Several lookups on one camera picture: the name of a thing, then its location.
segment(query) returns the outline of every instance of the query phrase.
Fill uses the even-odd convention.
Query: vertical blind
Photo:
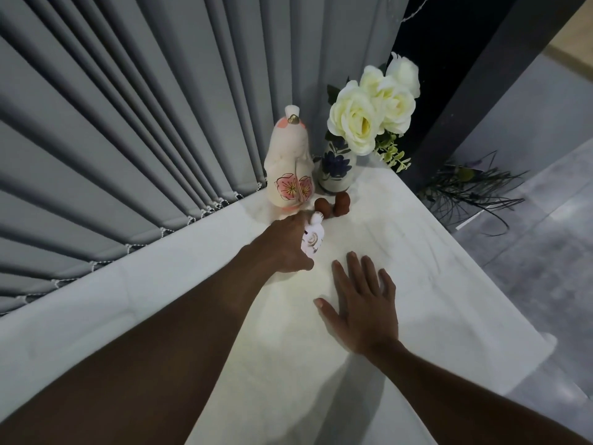
[[[263,187],[285,105],[322,149],[407,1],[0,0],[0,314]]]

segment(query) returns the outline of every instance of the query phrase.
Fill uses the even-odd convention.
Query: gray floor
[[[510,395],[593,441],[593,139],[519,186],[525,201],[454,233],[523,315],[558,339]]]

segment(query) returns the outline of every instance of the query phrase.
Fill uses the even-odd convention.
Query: white marble table
[[[498,393],[552,345],[391,170],[359,167],[347,216],[324,222],[310,272],[257,297],[188,443],[433,443],[399,391],[328,334],[333,259],[371,256],[397,284],[413,352]],[[0,320],[0,419],[59,374],[220,268],[278,213],[258,192]]]

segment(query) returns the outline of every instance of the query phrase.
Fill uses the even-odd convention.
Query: marble surface
[[[552,164],[500,211],[454,236],[530,322],[557,337],[552,357],[511,397],[593,440],[593,139]]]
[[[337,305],[333,259],[371,256],[398,286],[413,352],[508,393],[552,352],[395,173],[357,169],[347,216],[324,223],[310,272],[277,275],[248,314],[188,443],[434,443],[399,391],[348,353],[313,305]],[[258,192],[0,322],[0,419],[227,262],[278,216]]]

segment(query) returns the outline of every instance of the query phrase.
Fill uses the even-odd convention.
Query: small ceramic figure
[[[274,127],[263,163],[267,173],[267,198],[284,209],[298,208],[314,192],[309,137],[299,112],[298,106],[286,106],[286,117],[278,120]]]
[[[302,235],[301,250],[308,257],[313,258],[313,254],[322,245],[323,235],[325,231],[322,226],[323,214],[315,212],[311,216],[310,222],[305,225],[305,234]]]

